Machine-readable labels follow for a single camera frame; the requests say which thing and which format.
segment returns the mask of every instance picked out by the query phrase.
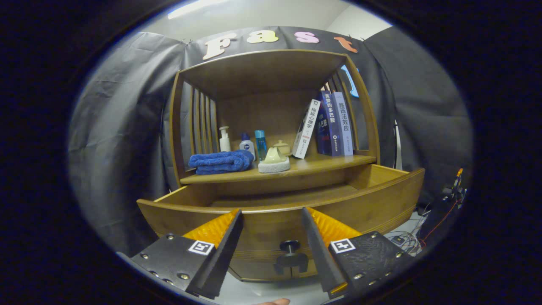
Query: dark blue book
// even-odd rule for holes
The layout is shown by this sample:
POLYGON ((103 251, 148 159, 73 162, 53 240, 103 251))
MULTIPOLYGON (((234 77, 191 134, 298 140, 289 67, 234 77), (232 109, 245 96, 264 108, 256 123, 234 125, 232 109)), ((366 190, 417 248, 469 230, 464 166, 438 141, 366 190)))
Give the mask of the dark blue book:
POLYGON ((319 154, 342 156, 344 147, 341 141, 342 131, 337 108, 329 91, 321 91, 320 109, 317 120, 317 150, 319 154))

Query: soap dispenser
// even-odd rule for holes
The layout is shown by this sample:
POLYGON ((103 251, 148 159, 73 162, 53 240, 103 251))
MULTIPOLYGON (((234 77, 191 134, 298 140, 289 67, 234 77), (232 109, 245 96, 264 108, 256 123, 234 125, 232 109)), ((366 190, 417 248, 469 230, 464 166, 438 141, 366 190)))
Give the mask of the soap dispenser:
POLYGON ((226 129, 228 128, 228 126, 222 126, 219 128, 220 132, 222 133, 222 137, 220 138, 220 151, 231 151, 230 138, 226 133, 226 129))

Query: letter a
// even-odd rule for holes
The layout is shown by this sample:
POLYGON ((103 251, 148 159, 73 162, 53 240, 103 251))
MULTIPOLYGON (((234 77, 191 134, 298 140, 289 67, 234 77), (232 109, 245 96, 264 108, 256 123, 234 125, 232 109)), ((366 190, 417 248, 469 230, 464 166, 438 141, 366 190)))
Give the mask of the letter a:
POLYGON ((250 37, 248 37, 247 42, 248 43, 259 43, 259 42, 275 42, 279 40, 278 37, 275 36, 275 31, 270 30, 261 30, 252 32, 249 34, 250 37))

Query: wooden cabinet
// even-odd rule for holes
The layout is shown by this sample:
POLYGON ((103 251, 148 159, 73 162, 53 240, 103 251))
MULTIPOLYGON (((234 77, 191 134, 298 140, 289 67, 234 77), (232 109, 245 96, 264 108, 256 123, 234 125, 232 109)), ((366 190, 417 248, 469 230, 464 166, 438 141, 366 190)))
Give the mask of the wooden cabinet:
MULTIPOLYGON (((235 208, 244 227, 230 272, 246 281, 279 281, 316 274, 301 223, 301 209, 313 207, 365 233, 389 232, 409 219, 420 194, 424 170, 395 170, 379 165, 376 121, 363 81, 345 54, 307 50, 272 50, 208 61, 179 71, 173 87, 170 128, 173 164, 179 188, 154 201, 138 200, 146 220, 158 234, 184 234, 235 208), (345 92, 337 70, 346 65, 359 93, 369 140, 359 150, 357 128, 353 156, 317 154, 311 141, 306 158, 291 158, 291 169, 261 174, 257 163, 239 173, 196 175, 185 168, 182 147, 192 154, 217 152, 216 126, 230 126, 232 148, 241 132, 263 129, 269 145, 278 139, 292 144, 304 108, 325 83, 345 92), (182 89, 190 98, 182 100, 182 89), (180 140, 181 103, 190 103, 188 143, 180 140), (307 272, 298 268, 277 274, 273 264, 283 255, 283 240, 297 239, 308 255, 307 272)), ((353 126, 355 117, 351 116, 353 126)))

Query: white bottle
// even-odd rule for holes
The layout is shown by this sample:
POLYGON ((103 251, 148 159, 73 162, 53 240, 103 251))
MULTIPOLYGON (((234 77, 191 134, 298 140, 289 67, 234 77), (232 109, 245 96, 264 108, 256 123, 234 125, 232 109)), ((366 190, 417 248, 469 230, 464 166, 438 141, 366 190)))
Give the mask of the white bottle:
POLYGON ((254 156, 253 161, 256 160, 256 153, 254 153, 254 143, 250 140, 248 133, 243 132, 241 134, 241 144, 239 144, 239 149, 244 149, 250 151, 252 156, 254 156))
POLYGON ((219 128, 220 132, 222 133, 222 138, 220 138, 220 151, 231 151, 230 138, 226 133, 226 129, 228 128, 228 126, 222 126, 219 128))

